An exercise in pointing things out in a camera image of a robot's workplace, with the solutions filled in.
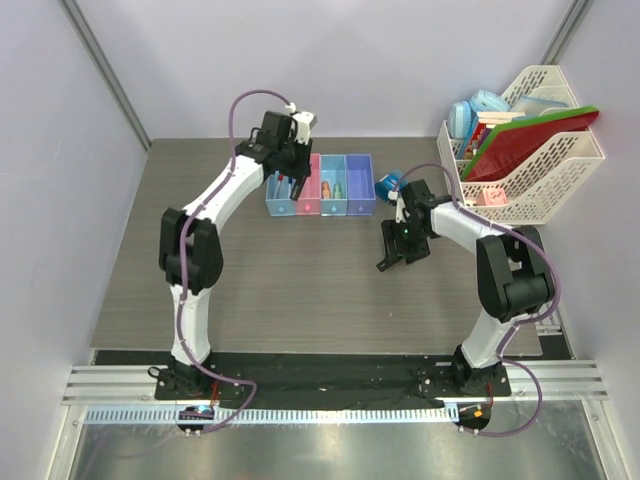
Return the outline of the pink plastic drawer box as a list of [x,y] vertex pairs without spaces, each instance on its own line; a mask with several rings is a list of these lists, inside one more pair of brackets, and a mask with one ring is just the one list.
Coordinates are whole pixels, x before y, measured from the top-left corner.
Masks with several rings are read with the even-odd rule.
[[319,215],[321,213],[321,173],[320,155],[310,157],[311,175],[305,181],[302,192],[296,201],[296,214],[299,216]]

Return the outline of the light blue drawer box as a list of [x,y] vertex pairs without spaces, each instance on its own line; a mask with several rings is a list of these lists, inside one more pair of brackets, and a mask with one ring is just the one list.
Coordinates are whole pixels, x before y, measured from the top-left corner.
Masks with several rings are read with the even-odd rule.
[[347,212],[346,156],[320,156],[321,215],[345,216]]
[[296,215],[296,202],[287,197],[287,176],[284,176],[279,198],[273,198],[274,189],[279,173],[267,179],[265,203],[268,213],[272,217],[287,217]]

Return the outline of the green capped black highlighter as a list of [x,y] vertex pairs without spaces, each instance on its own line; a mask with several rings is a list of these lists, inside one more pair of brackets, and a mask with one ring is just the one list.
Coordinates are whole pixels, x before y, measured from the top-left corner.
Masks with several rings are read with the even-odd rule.
[[378,269],[379,272],[384,272],[390,267],[392,267],[395,263],[396,263],[396,260],[394,258],[384,258],[376,265],[376,268]]

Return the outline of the purple plastic drawer box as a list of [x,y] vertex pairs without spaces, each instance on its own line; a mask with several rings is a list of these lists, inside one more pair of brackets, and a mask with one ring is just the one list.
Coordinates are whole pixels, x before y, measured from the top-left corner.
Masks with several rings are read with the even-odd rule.
[[375,211],[372,159],[368,154],[346,156],[347,215],[371,216]]

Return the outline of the blue round tape dispenser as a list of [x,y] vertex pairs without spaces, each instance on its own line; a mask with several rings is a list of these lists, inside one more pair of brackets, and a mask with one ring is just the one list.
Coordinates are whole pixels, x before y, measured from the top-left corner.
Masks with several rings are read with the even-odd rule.
[[401,179],[402,176],[403,173],[401,171],[392,170],[377,180],[374,183],[374,190],[377,198],[387,204],[394,205],[395,201],[389,199],[389,193],[393,191],[398,184],[404,185],[406,183],[405,180]]

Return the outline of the red whiteboard marker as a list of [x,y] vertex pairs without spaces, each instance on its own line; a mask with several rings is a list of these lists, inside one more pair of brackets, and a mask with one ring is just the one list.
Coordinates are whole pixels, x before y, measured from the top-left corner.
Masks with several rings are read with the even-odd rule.
[[278,175],[278,179],[277,179],[276,186],[275,186],[275,189],[274,189],[273,198],[276,198],[276,199],[279,198],[281,186],[282,186],[282,183],[283,183],[283,179],[284,179],[283,175]]

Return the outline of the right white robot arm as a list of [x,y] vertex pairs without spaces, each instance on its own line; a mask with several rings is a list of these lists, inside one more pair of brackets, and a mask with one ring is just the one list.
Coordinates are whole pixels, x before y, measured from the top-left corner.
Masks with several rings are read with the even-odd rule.
[[538,231],[492,223],[463,208],[451,195],[433,194],[424,180],[395,182],[388,198],[395,217],[381,223],[384,272],[430,254],[428,241],[445,237],[475,256],[481,312],[469,336],[456,347],[451,382],[465,395],[488,391],[515,332],[556,297],[553,271]]

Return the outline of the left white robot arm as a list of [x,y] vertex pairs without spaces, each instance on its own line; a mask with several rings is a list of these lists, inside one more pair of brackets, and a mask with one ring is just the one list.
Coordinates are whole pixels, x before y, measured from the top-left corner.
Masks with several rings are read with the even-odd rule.
[[250,137],[232,147],[224,170],[196,199],[163,213],[159,267],[173,298],[174,341],[167,366],[148,371],[157,382],[156,398],[200,399],[211,391],[209,304],[224,266],[220,233],[242,202],[274,174],[292,179],[291,199],[300,196],[311,175],[316,121],[315,114],[295,106],[284,113],[266,112]]

